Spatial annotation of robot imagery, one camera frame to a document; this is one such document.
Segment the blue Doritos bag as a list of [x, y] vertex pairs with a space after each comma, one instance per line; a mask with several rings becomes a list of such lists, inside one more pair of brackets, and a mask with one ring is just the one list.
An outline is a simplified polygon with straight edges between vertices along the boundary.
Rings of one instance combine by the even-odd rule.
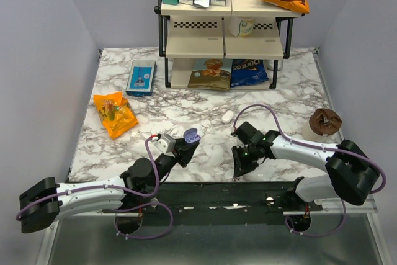
[[264, 60], [260, 59], [234, 59], [231, 69], [230, 87], [253, 86], [267, 82]]

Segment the beige black shelf rack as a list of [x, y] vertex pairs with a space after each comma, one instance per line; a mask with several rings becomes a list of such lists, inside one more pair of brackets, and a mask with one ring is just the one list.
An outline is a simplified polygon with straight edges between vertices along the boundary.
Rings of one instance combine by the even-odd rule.
[[[159, 55], [164, 60], [167, 88], [186, 89], [199, 58], [272, 60], [274, 66], [290, 56], [293, 21], [301, 15], [260, 0], [226, 0], [226, 6], [200, 9], [168, 5], [158, 0]], [[232, 17], [254, 17], [246, 38], [230, 34]]]

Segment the gold brown snack bag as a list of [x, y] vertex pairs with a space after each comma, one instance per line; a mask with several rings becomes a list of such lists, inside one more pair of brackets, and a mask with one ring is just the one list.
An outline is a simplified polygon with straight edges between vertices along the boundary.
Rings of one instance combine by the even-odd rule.
[[226, 58], [196, 59], [187, 87], [229, 91], [232, 62], [231, 59]]

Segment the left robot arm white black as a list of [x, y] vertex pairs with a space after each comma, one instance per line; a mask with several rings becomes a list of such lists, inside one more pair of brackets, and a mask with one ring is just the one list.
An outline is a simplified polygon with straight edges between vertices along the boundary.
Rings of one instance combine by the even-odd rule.
[[19, 196], [19, 213], [23, 234], [48, 228], [53, 222], [80, 213], [108, 210], [131, 212], [156, 197], [161, 180], [179, 164], [186, 167], [191, 161], [200, 138], [177, 138], [152, 135], [145, 141], [154, 143], [161, 154], [154, 158], [139, 158], [122, 174], [97, 182], [57, 183], [47, 177]]

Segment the blue razor box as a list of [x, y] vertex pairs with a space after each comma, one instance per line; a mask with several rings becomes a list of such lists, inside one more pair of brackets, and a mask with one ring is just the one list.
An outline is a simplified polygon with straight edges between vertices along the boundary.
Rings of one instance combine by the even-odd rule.
[[133, 60], [125, 92], [129, 96], [150, 96], [153, 93], [156, 62]]

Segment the orange candy bag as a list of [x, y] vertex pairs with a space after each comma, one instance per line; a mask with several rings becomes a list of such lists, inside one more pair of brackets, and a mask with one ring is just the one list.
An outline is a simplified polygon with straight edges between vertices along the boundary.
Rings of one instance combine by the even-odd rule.
[[138, 125], [129, 101], [122, 92], [108, 95], [94, 95], [94, 105], [100, 121], [111, 139], [116, 139]]

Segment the white yogurt cup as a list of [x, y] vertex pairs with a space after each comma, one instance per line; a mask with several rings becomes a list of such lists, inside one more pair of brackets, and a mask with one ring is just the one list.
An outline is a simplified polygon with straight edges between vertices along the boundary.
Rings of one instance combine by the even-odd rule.
[[255, 26], [254, 17], [230, 17], [229, 32], [232, 36], [244, 38], [250, 35]]

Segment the lavender earbud charging case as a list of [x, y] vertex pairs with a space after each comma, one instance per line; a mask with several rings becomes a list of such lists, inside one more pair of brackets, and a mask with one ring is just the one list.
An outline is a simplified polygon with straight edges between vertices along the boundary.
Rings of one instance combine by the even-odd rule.
[[197, 128], [190, 128], [186, 130], [183, 134], [184, 141], [188, 144], [193, 144], [201, 140], [199, 131]]

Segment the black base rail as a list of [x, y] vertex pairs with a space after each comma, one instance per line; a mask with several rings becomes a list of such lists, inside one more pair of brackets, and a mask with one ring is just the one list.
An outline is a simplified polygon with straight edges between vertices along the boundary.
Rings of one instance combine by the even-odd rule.
[[284, 213], [320, 211], [295, 193], [296, 182], [166, 182], [156, 194], [162, 207], [143, 207], [143, 224], [281, 225]]

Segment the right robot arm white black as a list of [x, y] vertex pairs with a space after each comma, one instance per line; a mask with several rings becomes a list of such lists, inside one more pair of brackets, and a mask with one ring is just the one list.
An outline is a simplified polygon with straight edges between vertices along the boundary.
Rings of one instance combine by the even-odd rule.
[[299, 178], [293, 190], [286, 193], [286, 205], [292, 210], [300, 210], [317, 199], [336, 197], [360, 206], [381, 176], [380, 170], [349, 140], [340, 144], [294, 140], [275, 130], [262, 133], [249, 122], [231, 134], [240, 142], [232, 148], [234, 177], [254, 171], [260, 159], [296, 161], [323, 171], [322, 176]]

